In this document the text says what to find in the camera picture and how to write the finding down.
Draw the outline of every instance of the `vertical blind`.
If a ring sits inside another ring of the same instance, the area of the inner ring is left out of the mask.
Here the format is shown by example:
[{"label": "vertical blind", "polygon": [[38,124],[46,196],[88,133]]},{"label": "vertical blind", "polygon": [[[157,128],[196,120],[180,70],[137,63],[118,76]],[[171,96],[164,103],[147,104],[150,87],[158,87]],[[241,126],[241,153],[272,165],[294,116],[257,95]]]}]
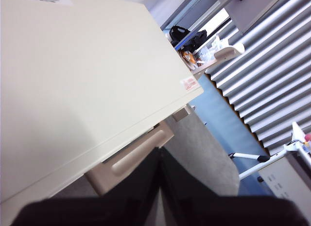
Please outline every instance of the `vertical blind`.
[{"label": "vertical blind", "polygon": [[270,154],[292,122],[311,132],[311,0],[280,0],[247,33],[231,21],[218,35],[245,53],[206,73]]}]

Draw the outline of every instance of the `black bag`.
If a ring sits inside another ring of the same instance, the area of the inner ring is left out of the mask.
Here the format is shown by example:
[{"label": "black bag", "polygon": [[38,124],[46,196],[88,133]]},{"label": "black bag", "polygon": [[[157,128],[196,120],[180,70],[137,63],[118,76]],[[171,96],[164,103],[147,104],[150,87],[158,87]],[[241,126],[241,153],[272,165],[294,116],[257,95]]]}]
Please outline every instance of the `black bag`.
[{"label": "black bag", "polygon": [[189,30],[179,26],[173,26],[170,30],[170,36],[172,38],[171,44],[177,45],[186,35],[189,34]]},{"label": "black bag", "polygon": [[186,44],[184,44],[184,51],[194,52],[198,49],[204,42],[207,41],[207,32],[206,30],[197,32],[197,34],[191,38]]}]

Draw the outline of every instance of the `black fabric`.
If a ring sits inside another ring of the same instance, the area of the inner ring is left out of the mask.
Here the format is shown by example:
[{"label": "black fabric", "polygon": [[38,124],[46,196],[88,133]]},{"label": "black fabric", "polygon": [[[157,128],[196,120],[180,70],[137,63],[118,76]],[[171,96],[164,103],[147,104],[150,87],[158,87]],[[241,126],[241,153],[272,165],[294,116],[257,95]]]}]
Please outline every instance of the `black fabric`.
[{"label": "black fabric", "polygon": [[307,226],[294,203],[272,197],[219,197],[164,148],[155,148],[120,184],[98,198],[27,205],[13,226],[143,225],[162,188],[179,226]]},{"label": "black fabric", "polygon": [[172,26],[170,29],[170,36],[172,38],[171,44],[173,46],[177,45],[190,31],[186,28],[179,26]]},{"label": "black fabric", "polygon": [[196,49],[200,48],[201,45],[203,45],[204,42],[207,41],[207,39],[208,38],[206,30],[197,32],[197,34],[193,38],[191,38],[184,44],[183,51],[194,52]]}]

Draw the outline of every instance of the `floor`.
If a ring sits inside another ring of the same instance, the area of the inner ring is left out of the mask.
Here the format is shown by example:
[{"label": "floor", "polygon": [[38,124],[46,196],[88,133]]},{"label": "floor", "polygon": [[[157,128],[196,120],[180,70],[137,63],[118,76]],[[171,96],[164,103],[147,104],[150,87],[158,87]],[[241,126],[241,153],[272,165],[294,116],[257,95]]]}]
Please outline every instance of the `floor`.
[{"label": "floor", "polygon": [[[204,93],[193,101],[195,112],[206,123],[207,129],[222,145],[224,150],[232,152],[266,155],[262,147],[250,134],[234,111],[228,106],[214,85],[206,76],[199,79]],[[235,158],[234,162],[243,172],[258,164],[256,160]],[[239,195],[273,195],[268,186],[257,181],[258,173],[255,173],[241,181]]]}]

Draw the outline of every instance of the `white desk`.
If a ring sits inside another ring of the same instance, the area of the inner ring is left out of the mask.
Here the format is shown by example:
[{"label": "white desk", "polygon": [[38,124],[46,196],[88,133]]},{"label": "white desk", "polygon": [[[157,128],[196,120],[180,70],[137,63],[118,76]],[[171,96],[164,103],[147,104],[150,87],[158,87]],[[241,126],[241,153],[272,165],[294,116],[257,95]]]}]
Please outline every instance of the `white desk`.
[{"label": "white desk", "polygon": [[198,96],[146,8],[1,0],[1,225]]}]

